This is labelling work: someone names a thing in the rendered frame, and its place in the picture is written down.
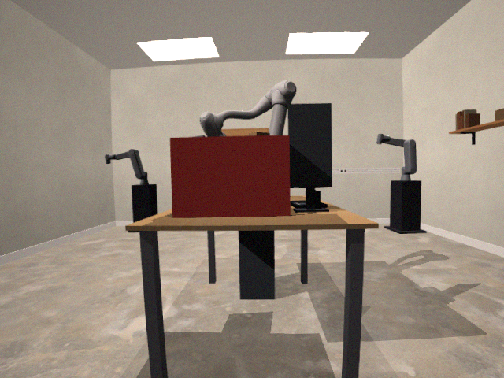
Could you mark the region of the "red tool chest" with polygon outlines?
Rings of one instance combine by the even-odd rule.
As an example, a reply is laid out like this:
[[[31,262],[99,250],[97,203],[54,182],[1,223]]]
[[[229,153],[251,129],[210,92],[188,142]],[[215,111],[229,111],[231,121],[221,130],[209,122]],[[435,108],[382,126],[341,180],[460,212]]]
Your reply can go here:
[[[170,138],[172,218],[290,216],[289,135]]]

